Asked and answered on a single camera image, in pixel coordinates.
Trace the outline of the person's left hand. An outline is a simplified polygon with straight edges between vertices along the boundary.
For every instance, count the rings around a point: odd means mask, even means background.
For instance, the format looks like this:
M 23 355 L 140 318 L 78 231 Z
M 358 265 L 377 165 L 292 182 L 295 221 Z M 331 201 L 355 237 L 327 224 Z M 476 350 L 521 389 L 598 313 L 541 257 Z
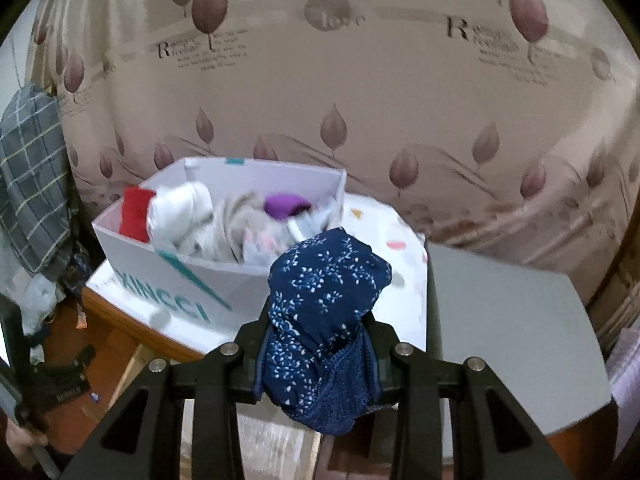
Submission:
M 37 463 L 32 449 L 35 446 L 46 446 L 49 443 L 48 437 L 43 432 L 29 427 L 17 426 L 11 419 L 6 422 L 4 436 L 11 453 L 18 463 L 27 470 L 32 470 Z

